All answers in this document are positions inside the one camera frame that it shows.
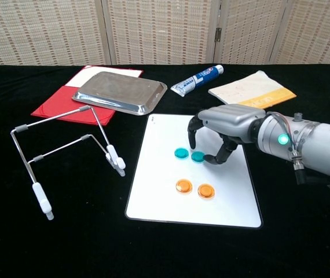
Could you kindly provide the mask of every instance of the white board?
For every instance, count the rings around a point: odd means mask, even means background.
[[[187,127],[192,116],[151,114],[126,208],[128,218],[148,221],[184,222],[258,228],[261,216],[242,146],[222,165],[196,163],[194,151],[216,155],[222,139],[204,127],[196,133],[196,148],[188,143]],[[177,148],[189,151],[187,159],[174,155]],[[176,190],[178,180],[187,179],[193,190]],[[210,184],[212,199],[202,199],[197,188]]]

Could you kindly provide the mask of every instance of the blue toothpaste tube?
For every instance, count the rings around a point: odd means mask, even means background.
[[[194,90],[195,88],[200,87],[201,85],[214,80],[224,72],[222,65],[215,65],[213,67],[207,68],[204,71],[191,76],[190,78],[175,84],[170,89],[181,97],[184,97],[186,94]]]

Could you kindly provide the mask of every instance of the black tablecloth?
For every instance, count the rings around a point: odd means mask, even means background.
[[[330,123],[330,65],[224,66],[223,75],[184,98],[168,90],[154,112],[191,115],[219,105],[209,88],[260,69],[297,94],[269,110]],[[170,87],[208,65],[127,67]],[[34,164],[53,206],[55,219],[48,221],[9,132],[39,120],[30,113],[79,69],[0,66],[0,276],[330,277],[330,189],[297,186],[288,162],[253,145],[245,150],[261,229],[128,220],[146,116],[117,112],[105,128],[125,159],[124,178],[89,140]],[[55,120],[18,138],[30,158],[86,133],[100,136],[96,126]]]

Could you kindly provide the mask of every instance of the robotic hand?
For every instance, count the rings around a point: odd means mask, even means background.
[[[222,164],[239,144],[256,143],[261,151],[293,162],[298,184],[306,183],[305,167],[330,175],[330,125],[303,120],[301,113],[292,118],[239,104],[202,110],[188,124],[192,149],[204,126],[223,139],[215,156],[204,156],[206,162]]]

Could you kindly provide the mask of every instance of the teal plastic disc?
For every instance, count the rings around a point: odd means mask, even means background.
[[[203,152],[194,152],[192,154],[191,158],[194,162],[200,163],[200,162],[204,161],[204,153]]]
[[[188,157],[188,151],[185,148],[178,148],[175,150],[174,155],[177,158],[185,159]]]

